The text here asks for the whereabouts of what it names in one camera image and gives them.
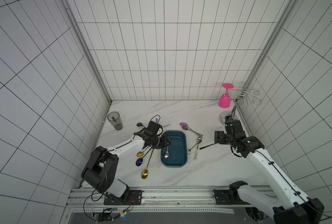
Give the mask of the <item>black spoon pile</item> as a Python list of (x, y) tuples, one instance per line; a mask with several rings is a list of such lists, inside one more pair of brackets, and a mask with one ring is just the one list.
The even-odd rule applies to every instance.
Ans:
[(142, 128), (144, 128), (144, 129), (146, 129), (146, 127), (143, 125), (143, 123), (141, 123), (141, 122), (139, 122), (139, 123), (137, 123), (137, 127), (142, 127)]

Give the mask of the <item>teal plastic storage box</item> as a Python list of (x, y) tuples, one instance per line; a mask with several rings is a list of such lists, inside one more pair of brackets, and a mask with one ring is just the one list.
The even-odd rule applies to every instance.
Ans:
[(186, 135), (182, 131), (166, 131), (164, 133), (168, 137), (171, 144), (169, 145), (169, 158), (164, 159), (164, 154), (167, 147), (164, 147), (160, 150), (161, 156), (160, 160), (164, 166), (170, 168), (180, 168), (187, 163), (187, 144), (186, 144)]

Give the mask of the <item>purple iridescent spoon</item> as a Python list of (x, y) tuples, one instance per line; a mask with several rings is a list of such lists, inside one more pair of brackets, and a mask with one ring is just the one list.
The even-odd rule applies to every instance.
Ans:
[(183, 130), (190, 130), (190, 131), (194, 132), (194, 131), (188, 126), (187, 123), (181, 122), (180, 125), (181, 125), (181, 127), (182, 127)]

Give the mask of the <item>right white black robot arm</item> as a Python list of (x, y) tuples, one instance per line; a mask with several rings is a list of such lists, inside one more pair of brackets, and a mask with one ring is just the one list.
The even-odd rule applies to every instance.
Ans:
[(247, 159), (264, 177), (277, 198), (251, 187), (245, 181), (229, 186), (228, 198), (233, 203), (248, 203), (272, 218), (276, 224), (318, 224), (324, 205), (310, 198), (271, 158), (265, 146), (254, 136), (247, 137), (241, 122), (226, 118), (225, 129), (214, 133), (215, 142), (229, 145), (238, 158)]

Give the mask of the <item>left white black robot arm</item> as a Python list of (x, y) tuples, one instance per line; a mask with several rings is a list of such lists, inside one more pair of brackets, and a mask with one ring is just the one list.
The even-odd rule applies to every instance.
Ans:
[(163, 126), (150, 121), (148, 126), (137, 131), (130, 139), (104, 148), (98, 146), (91, 153), (81, 178), (101, 194), (109, 193), (117, 198), (127, 198), (130, 188), (116, 178), (116, 170), (120, 157), (125, 154), (136, 153), (142, 149), (162, 149), (171, 144), (163, 134)]

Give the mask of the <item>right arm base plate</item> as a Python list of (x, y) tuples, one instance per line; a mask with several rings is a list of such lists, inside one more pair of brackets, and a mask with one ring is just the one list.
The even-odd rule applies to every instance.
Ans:
[(212, 190), (212, 196), (215, 198), (217, 205), (249, 205), (242, 201), (233, 191), (229, 190)]

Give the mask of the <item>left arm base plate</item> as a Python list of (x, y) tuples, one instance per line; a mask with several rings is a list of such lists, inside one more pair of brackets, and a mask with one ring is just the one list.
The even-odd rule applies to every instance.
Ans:
[(107, 193), (104, 205), (140, 205), (142, 200), (142, 190), (126, 190), (121, 197)]

